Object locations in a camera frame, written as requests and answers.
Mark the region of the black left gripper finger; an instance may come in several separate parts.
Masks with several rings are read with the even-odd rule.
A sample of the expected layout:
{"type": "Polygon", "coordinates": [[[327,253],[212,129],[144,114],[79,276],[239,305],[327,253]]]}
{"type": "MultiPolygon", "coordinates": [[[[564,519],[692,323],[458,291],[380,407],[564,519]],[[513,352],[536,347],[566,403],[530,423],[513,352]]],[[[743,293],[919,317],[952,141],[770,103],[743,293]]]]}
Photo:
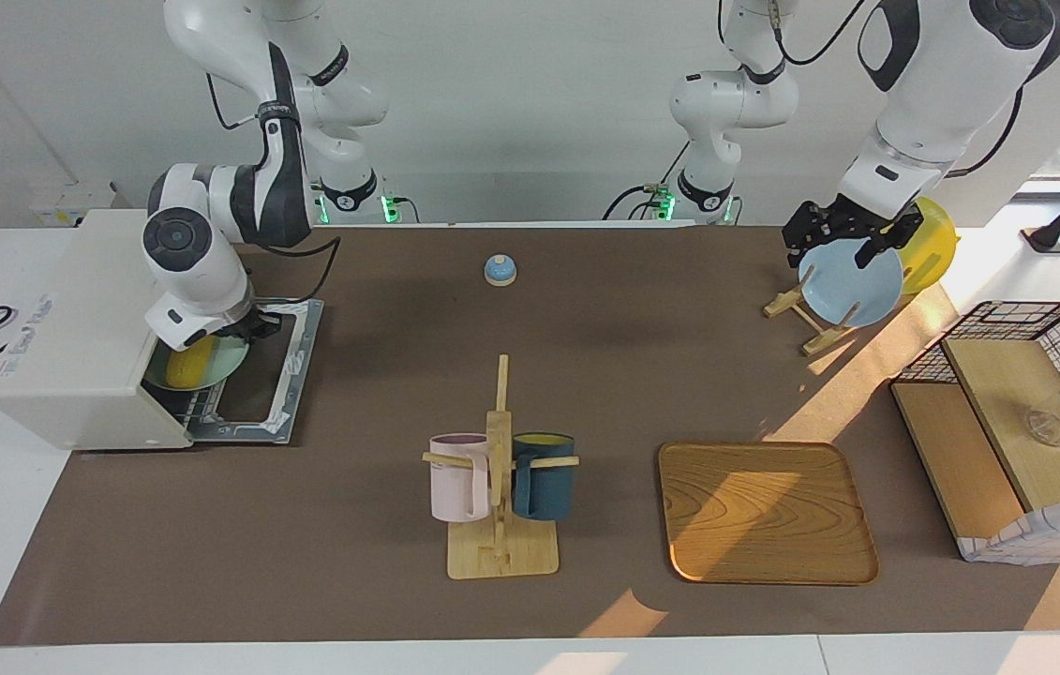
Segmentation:
{"type": "Polygon", "coordinates": [[[800,205],[782,227],[787,264],[799,268],[805,253],[815,247],[818,236],[818,205],[800,205]]]}
{"type": "Polygon", "coordinates": [[[871,265],[873,257],[889,249],[905,248],[922,226],[922,219],[897,219],[884,230],[876,230],[856,251],[856,268],[871,265]]]}

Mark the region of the pale green plate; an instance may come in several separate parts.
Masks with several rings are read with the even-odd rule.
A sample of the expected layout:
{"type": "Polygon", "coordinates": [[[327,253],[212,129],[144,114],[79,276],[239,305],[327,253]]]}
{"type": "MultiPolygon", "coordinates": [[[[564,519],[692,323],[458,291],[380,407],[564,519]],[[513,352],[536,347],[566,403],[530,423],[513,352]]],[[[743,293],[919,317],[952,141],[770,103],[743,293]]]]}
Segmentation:
{"type": "MultiPolygon", "coordinates": [[[[202,387],[199,389],[213,387],[218,381],[225,381],[246,360],[248,354],[248,347],[244,341],[238,340],[238,338],[217,337],[216,335],[213,335],[213,337],[216,337],[218,342],[211,363],[208,365],[208,369],[205,371],[204,380],[201,381],[202,387]]],[[[157,345],[152,351],[149,362],[145,368],[143,375],[145,381],[158,388],[173,390],[164,383],[164,363],[172,351],[170,347],[166,347],[166,343],[162,341],[157,342],[157,345]]],[[[188,392],[188,390],[175,390],[175,392],[188,392]]]]}

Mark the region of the yellow corn cob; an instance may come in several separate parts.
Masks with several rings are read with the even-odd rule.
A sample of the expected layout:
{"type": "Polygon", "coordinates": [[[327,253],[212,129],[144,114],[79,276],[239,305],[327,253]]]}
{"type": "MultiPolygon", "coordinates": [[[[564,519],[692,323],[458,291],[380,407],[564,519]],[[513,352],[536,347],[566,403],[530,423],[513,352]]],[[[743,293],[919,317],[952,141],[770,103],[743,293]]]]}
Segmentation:
{"type": "Polygon", "coordinates": [[[173,390],[195,390],[202,387],[205,371],[216,351],[217,338],[201,338],[186,351],[172,351],[164,363],[164,383],[173,390]]]}

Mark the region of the white toaster oven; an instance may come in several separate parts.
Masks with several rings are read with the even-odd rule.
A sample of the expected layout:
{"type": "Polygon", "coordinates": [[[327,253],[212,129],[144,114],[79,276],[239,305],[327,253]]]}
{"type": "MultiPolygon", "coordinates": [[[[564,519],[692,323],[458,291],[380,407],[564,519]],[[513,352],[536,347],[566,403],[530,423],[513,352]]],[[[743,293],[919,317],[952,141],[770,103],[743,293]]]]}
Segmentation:
{"type": "Polygon", "coordinates": [[[61,450],[162,450],[196,443],[286,443],[297,418],[323,302],[265,298],[290,317],[284,357],[262,388],[267,413],[230,420],[246,365],[179,392],[149,381],[166,349],[145,321],[164,294],[142,253],[142,209],[89,211],[45,294],[25,310],[0,365],[0,411],[61,450]]]}

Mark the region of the yellow plate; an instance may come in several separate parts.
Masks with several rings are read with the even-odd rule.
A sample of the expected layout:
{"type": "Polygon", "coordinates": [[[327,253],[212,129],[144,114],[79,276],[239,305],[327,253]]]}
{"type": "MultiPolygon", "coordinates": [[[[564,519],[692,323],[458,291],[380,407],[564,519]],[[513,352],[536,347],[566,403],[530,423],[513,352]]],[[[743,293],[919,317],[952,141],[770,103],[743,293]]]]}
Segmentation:
{"type": "Polygon", "coordinates": [[[922,225],[903,248],[898,249],[903,269],[902,295],[928,290],[952,265],[959,235],[953,218],[932,198],[918,197],[915,205],[923,216],[922,225]]]}

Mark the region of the light blue plate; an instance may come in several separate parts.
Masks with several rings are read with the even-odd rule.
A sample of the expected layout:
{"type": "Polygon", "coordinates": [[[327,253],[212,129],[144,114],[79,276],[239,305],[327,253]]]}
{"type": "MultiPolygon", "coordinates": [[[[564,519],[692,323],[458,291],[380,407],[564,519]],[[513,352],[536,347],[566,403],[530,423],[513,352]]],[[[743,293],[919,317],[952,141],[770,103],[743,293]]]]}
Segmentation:
{"type": "Polygon", "coordinates": [[[805,253],[797,268],[803,299],[822,320],[867,326],[885,319],[901,299],[903,267],[895,249],[856,265],[859,239],[837,239],[805,253]]]}

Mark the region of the wooden plate rack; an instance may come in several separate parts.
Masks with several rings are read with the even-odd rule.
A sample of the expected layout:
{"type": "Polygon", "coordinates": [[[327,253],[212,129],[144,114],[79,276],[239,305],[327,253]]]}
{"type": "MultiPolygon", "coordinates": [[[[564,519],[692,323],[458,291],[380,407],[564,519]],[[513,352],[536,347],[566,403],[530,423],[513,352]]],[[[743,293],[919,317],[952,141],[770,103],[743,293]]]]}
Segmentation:
{"type": "Polygon", "coordinates": [[[805,300],[803,288],[811,281],[815,266],[811,266],[807,273],[803,273],[799,278],[799,282],[791,290],[784,294],[777,294],[772,302],[765,304],[762,307],[762,313],[766,319],[774,319],[775,316],[782,315],[782,313],[791,310],[794,312],[799,319],[803,321],[805,324],[811,326],[814,332],[814,336],[809,338],[808,341],[803,342],[803,347],[800,347],[800,351],[803,353],[805,357],[813,358],[816,357],[822,352],[832,349],[832,347],[838,345],[846,334],[851,332],[851,326],[847,325],[847,322],[854,319],[856,312],[859,312],[862,304],[856,302],[848,308],[843,318],[833,325],[824,324],[822,319],[816,319],[816,317],[811,312],[811,308],[807,305],[807,300],[805,300]]]}

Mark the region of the brown table mat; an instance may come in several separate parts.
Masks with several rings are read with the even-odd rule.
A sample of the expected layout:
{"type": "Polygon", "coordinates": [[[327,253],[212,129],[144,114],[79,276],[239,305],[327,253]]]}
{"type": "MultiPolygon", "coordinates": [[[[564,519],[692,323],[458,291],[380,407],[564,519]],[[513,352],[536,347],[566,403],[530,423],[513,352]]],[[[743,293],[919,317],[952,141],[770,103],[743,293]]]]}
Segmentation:
{"type": "Polygon", "coordinates": [[[949,302],[809,365],[761,313],[790,278],[772,228],[346,233],[292,444],[69,458],[0,645],[1060,629],[1060,565],[959,559],[887,393],[949,302]],[[421,454],[481,430],[502,352],[516,428],[577,440],[575,512],[556,574],[453,581],[421,454]],[[872,584],[676,576],[655,454],[766,437],[846,455],[872,584]]]}

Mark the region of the pink mug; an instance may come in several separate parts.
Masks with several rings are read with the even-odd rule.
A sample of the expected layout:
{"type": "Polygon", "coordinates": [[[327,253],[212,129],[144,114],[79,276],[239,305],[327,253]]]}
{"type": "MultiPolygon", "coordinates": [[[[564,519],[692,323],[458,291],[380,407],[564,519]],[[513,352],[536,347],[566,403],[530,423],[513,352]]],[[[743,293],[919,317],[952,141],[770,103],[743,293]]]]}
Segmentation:
{"type": "Polygon", "coordinates": [[[464,465],[431,462],[431,516],[450,525],[464,525],[490,516],[488,438],[485,433],[443,433],[428,440],[428,452],[462,458],[464,465]]]}

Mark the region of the wooden serving tray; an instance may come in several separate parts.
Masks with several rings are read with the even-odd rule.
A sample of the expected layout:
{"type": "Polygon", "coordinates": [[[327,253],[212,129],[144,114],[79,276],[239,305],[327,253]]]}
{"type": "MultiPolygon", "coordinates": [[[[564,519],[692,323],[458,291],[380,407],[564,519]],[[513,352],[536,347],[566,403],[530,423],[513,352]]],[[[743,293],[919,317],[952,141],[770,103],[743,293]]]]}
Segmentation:
{"type": "Polygon", "coordinates": [[[695,584],[862,586],[880,573],[844,452],[826,442],[668,442],[667,557],[695,584]]]}

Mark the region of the dark blue mug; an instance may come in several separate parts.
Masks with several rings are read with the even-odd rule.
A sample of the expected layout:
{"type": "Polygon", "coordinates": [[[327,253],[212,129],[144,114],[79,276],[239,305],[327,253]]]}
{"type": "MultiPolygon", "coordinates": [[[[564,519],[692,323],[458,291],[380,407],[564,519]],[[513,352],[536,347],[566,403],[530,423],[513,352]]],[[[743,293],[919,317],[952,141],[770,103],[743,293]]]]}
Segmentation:
{"type": "Polygon", "coordinates": [[[522,518],[556,521],[572,509],[575,467],[533,467],[536,458],[575,457],[572,436],[554,432],[513,437],[513,512],[522,518]]]}

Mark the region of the wooden mug rack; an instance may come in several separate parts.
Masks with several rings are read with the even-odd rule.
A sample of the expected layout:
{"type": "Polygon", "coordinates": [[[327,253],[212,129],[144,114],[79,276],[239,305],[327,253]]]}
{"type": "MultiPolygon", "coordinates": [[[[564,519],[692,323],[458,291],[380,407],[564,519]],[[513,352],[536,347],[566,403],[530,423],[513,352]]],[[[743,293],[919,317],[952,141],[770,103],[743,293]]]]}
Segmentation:
{"type": "Polygon", "coordinates": [[[472,496],[488,507],[483,518],[450,521],[445,572],[452,580],[524,578],[554,574],[560,568],[556,525],[517,516],[513,510],[514,460],[512,412],[507,409],[509,357],[497,367],[494,409],[485,414],[484,456],[427,450],[430,467],[469,470],[472,496]]]}

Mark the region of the white wall box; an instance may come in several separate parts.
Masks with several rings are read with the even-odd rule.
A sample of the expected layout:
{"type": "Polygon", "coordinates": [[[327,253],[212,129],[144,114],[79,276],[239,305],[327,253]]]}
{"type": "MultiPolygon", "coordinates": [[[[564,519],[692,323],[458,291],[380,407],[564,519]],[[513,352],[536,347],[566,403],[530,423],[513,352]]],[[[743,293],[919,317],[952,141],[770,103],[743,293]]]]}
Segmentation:
{"type": "Polygon", "coordinates": [[[38,188],[29,202],[29,213],[38,227],[75,228],[89,211],[134,208],[111,181],[81,181],[61,186],[38,188]]]}

